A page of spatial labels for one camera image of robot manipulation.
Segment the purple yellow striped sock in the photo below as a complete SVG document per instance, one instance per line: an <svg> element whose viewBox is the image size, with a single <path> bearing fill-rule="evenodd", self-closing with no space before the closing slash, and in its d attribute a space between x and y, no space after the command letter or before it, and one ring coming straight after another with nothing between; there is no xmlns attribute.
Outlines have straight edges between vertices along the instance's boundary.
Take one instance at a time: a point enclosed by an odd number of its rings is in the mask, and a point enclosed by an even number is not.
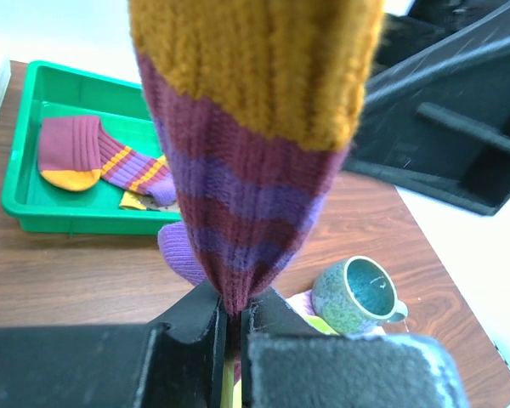
<svg viewBox="0 0 510 408"><path fill-rule="evenodd" d="M114 139L98 116L45 118L37 167L46 181L63 190L89 190L103 179L125 191L150 196L160 207L176 201L173 176L164 159Z"/></svg>

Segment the green plastic tray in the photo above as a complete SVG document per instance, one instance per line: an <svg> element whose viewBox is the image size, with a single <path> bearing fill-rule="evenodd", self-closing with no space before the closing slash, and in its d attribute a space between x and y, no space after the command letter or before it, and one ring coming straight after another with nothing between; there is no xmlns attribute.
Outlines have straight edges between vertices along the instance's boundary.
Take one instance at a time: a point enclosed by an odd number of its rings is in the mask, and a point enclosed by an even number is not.
<svg viewBox="0 0 510 408"><path fill-rule="evenodd" d="M47 61L26 69L12 138L1 204L28 232L156 235L164 224L180 220L176 211L120 208L121 189L99 181L90 190L70 192L51 185L37 171L42 122L56 116L99 116L114 138L148 156L160 152L141 88Z"/></svg>

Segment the teal ceramic mug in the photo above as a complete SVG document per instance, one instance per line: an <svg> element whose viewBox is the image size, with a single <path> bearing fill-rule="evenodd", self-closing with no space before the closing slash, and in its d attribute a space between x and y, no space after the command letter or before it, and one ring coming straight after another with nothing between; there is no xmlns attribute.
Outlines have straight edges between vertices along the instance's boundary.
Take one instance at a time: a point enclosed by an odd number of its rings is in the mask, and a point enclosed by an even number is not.
<svg viewBox="0 0 510 408"><path fill-rule="evenodd" d="M345 335L401 322L409 314L388 272L373 259L360 255L322 272L314 281L311 302L316 315Z"/></svg>

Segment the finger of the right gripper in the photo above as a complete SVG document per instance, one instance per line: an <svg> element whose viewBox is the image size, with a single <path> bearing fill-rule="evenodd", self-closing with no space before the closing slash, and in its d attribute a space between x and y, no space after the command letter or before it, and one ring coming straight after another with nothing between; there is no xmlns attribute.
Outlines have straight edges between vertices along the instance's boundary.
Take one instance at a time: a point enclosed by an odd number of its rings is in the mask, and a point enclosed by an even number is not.
<svg viewBox="0 0 510 408"><path fill-rule="evenodd" d="M510 1L389 15L343 169L484 216L510 198Z"/></svg>

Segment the green scalloped plate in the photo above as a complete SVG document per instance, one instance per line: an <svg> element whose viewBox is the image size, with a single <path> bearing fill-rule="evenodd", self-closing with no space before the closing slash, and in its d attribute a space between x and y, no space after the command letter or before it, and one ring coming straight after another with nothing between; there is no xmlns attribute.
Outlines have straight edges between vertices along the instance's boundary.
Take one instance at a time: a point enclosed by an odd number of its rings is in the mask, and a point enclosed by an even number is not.
<svg viewBox="0 0 510 408"><path fill-rule="evenodd" d="M301 317L318 332L325 335L337 335L337 332L319 316L302 314Z"/></svg>

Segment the yellow monster sock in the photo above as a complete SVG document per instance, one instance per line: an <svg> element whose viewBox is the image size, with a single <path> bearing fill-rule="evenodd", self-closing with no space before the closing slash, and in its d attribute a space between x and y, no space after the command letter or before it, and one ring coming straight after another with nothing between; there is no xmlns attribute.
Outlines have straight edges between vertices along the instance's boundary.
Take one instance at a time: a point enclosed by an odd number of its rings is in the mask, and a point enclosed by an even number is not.
<svg viewBox="0 0 510 408"><path fill-rule="evenodd" d="M119 207L125 210L139 210L139 211L159 211L165 213L177 213L179 205L173 202L169 206L159 207L151 196L139 195L131 191L125 191Z"/></svg>

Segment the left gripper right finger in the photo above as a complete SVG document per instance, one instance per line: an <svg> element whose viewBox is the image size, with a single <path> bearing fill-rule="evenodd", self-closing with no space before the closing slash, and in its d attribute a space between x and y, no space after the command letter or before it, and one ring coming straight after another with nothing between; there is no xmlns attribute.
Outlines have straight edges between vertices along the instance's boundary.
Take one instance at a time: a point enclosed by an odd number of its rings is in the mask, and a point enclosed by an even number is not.
<svg viewBox="0 0 510 408"><path fill-rule="evenodd" d="M467 407L456 364L431 337L326 335L274 289L241 314L245 407Z"/></svg>

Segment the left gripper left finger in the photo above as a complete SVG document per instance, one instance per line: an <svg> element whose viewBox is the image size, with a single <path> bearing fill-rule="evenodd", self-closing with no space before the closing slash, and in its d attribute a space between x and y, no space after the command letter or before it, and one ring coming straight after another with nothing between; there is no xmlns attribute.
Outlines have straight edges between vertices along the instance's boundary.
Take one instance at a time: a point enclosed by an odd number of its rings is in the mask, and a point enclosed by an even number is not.
<svg viewBox="0 0 510 408"><path fill-rule="evenodd" d="M0 407L218 407L226 320L203 282L148 323L0 327Z"/></svg>

